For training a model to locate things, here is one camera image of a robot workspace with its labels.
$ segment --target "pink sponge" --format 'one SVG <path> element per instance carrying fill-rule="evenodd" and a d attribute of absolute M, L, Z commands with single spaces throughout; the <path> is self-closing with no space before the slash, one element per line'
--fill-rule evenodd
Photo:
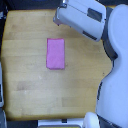
<path fill-rule="evenodd" d="M 65 69 L 64 39 L 47 39 L 46 66 L 49 69 Z"/>

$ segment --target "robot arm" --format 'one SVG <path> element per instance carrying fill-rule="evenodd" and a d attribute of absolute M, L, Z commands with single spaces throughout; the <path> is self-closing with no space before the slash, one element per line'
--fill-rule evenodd
<path fill-rule="evenodd" d="M 105 6 L 94 0 L 63 0 L 53 18 L 57 25 L 66 24 L 97 42 L 102 37 L 105 20 Z"/>
<path fill-rule="evenodd" d="M 94 41 L 103 40 L 112 71 L 100 83 L 96 114 L 87 113 L 84 128 L 128 128 L 128 6 L 105 8 L 95 0 L 61 0 L 53 21 Z"/>

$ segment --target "pink block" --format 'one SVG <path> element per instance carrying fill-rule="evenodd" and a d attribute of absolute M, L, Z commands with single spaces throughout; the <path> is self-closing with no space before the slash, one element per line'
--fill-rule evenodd
<path fill-rule="evenodd" d="M 47 39 L 46 66 L 51 70 L 65 69 L 64 39 Z"/>

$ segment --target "wooden surface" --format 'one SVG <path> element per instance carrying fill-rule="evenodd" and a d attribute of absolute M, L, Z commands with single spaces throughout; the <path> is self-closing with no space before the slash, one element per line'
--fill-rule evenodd
<path fill-rule="evenodd" d="M 54 10 L 11 11 L 2 43 L 9 120 L 84 117 L 95 111 L 98 85 L 111 69 L 102 42 L 52 22 Z M 46 68 L 47 38 L 65 39 L 65 70 Z"/>

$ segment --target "wood grain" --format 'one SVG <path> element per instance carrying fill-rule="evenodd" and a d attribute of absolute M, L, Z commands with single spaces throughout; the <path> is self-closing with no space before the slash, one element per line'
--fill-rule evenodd
<path fill-rule="evenodd" d="M 8 120 L 84 117 L 111 69 L 102 42 L 56 26 L 54 10 L 10 11 L 1 62 Z M 47 38 L 65 39 L 65 70 L 46 68 Z"/>

